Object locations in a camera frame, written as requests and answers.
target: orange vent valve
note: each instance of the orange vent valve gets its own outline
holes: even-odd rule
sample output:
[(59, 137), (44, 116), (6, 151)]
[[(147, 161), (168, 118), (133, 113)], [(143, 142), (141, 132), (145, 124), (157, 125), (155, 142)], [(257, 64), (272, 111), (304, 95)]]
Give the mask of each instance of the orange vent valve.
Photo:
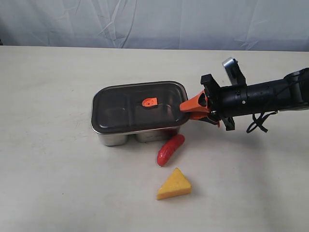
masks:
[(144, 107), (152, 107), (158, 105), (158, 99), (157, 98), (146, 98), (141, 103)]

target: yellow cheese wedge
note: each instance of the yellow cheese wedge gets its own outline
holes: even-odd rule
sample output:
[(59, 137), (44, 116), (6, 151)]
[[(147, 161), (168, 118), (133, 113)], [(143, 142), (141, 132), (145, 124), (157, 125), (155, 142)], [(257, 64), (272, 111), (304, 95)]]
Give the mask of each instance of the yellow cheese wedge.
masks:
[(158, 190), (157, 200), (191, 193), (192, 186), (182, 172), (176, 168), (167, 181)]

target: metal container base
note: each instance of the metal container base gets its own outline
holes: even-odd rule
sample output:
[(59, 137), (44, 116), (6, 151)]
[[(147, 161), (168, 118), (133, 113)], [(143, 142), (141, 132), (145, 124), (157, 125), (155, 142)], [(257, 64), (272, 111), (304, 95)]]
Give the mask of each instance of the metal container base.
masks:
[(105, 146), (117, 146), (123, 145), (128, 141), (128, 136), (134, 134), (135, 139), (140, 143), (168, 140), (176, 135), (180, 130), (180, 127), (165, 128), (158, 130), (147, 130), (138, 133), (127, 134), (98, 134), (100, 141)]

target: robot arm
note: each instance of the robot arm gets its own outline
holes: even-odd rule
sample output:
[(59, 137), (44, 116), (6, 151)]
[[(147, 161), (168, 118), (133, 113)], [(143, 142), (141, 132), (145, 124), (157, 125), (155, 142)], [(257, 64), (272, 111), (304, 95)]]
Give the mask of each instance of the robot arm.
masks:
[(233, 117), (253, 115), (250, 133), (257, 127), (267, 132), (264, 121), (278, 111), (305, 110), (309, 108), (309, 68), (291, 73), (281, 80), (248, 86), (233, 58), (223, 62), (231, 86), (220, 87), (211, 74), (201, 77), (204, 90), (183, 102), (180, 110), (190, 112), (191, 119), (214, 125), (223, 121), (227, 131), (235, 129)]

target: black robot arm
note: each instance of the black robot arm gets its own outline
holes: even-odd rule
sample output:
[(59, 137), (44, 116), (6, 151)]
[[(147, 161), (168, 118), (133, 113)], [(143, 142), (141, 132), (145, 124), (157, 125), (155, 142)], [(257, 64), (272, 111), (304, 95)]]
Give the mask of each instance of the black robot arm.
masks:
[(211, 121), (223, 121), (227, 131), (235, 129), (233, 117), (253, 115), (250, 133), (257, 127), (267, 132), (264, 121), (278, 111), (309, 108), (309, 68), (291, 73), (281, 80), (248, 86), (246, 79), (233, 58), (223, 62), (231, 86), (220, 87), (211, 74), (202, 76), (205, 103)]

